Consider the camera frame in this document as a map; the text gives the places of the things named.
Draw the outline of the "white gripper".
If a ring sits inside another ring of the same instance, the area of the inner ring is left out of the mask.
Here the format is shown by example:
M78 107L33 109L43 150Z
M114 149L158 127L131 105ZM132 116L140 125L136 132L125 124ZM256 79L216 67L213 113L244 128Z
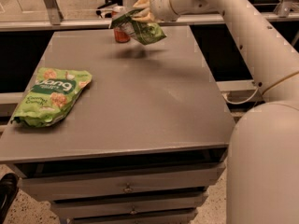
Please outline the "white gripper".
M172 8L170 0L137 0L134 7L143 8L133 15L134 21L152 23L178 19L178 14Z

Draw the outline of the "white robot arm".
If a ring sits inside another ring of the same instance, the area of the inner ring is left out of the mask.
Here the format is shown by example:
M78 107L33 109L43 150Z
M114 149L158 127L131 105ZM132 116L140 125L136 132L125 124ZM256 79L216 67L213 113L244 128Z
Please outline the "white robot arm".
M299 224L299 53L248 0L138 0L138 21L216 9L264 102L235 125L227 224Z

